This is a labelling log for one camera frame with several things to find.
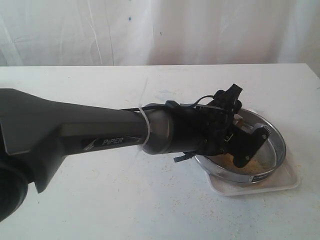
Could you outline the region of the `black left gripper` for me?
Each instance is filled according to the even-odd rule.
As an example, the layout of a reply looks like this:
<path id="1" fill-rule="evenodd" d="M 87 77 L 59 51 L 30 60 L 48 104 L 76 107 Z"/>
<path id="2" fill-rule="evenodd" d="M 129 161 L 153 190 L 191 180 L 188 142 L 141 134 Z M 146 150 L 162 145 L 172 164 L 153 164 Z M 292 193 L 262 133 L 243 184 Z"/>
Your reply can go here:
<path id="1" fill-rule="evenodd" d="M 197 153 L 203 156 L 230 154 L 237 168 L 245 167 L 271 134 L 270 128 L 262 123 L 244 130 L 234 122 L 242 108 L 239 100 L 242 90 L 232 84 L 227 90 L 218 90 L 206 105 L 197 106 L 207 120 L 207 142 Z"/>

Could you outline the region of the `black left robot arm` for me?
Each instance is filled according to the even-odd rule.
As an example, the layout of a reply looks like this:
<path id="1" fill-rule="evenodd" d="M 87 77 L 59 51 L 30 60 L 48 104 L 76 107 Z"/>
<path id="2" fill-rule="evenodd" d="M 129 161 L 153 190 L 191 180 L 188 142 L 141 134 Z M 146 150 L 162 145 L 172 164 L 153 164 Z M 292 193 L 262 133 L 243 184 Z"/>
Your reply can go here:
<path id="1" fill-rule="evenodd" d="M 43 99 L 16 89 L 0 91 L 0 218 L 14 213 L 34 183 L 41 193 L 71 155 L 140 146 L 150 155 L 230 154 L 243 168 L 270 136 L 257 123 L 245 131 L 235 122 L 242 89 L 218 90 L 210 102 L 168 100 L 143 107 L 109 109 Z"/>

